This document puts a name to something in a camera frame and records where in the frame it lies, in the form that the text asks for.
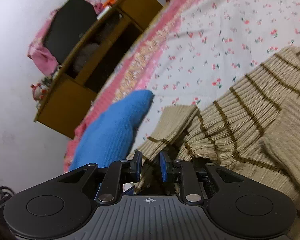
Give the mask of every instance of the beige sweater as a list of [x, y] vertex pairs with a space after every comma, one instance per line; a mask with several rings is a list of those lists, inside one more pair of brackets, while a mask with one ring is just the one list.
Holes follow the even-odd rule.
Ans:
[[162, 186], [155, 157], [163, 149], [173, 159], [209, 158], [285, 193], [297, 208], [289, 236], [300, 239], [300, 48], [282, 49], [203, 111], [166, 107], [138, 148], [138, 189]]

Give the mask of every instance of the ribbed knit fabric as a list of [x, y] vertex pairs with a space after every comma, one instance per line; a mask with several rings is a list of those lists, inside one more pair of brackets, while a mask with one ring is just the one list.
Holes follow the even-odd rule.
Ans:
[[[166, 123], [185, 128], [172, 132]], [[298, 210], [290, 237], [300, 239], [300, 48], [271, 56], [201, 112], [193, 106], [165, 108], [157, 128], [139, 148], [146, 162], [137, 189], [153, 177], [160, 182], [151, 161], [159, 149], [170, 155], [169, 149], [179, 147], [178, 159], [209, 158], [288, 195]], [[273, 141], [283, 134], [284, 144]]]
[[111, 162], [124, 159], [152, 98], [151, 91], [138, 90], [112, 104], [83, 134], [70, 170], [87, 163], [108, 167]]

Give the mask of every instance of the bed sheet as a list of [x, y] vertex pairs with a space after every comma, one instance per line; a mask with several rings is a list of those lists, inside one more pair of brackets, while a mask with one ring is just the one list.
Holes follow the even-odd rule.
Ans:
[[285, 46], [300, 46], [300, 0], [201, 0], [181, 14], [136, 89], [154, 94], [132, 149], [154, 130], [165, 106], [201, 110]]

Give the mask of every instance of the silver screw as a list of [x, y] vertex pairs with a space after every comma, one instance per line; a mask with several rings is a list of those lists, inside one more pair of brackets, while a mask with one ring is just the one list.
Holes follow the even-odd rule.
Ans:
[[190, 202], [197, 202], [201, 200], [201, 197], [198, 194], [189, 194], [186, 196], [186, 200]]
[[113, 200], [113, 196], [111, 194], [103, 194], [101, 196], [99, 196], [99, 200], [102, 201], [102, 202], [109, 202], [111, 200]]

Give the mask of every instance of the wooden cabinet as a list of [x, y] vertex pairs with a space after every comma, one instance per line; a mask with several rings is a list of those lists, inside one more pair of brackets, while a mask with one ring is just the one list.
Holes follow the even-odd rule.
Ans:
[[[81, 37], [64, 60], [34, 121], [70, 138], [115, 66], [162, 8], [156, 0], [118, 0]], [[71, 72], [78, 52], [114, 14], [121, 18], [79, 73]]]

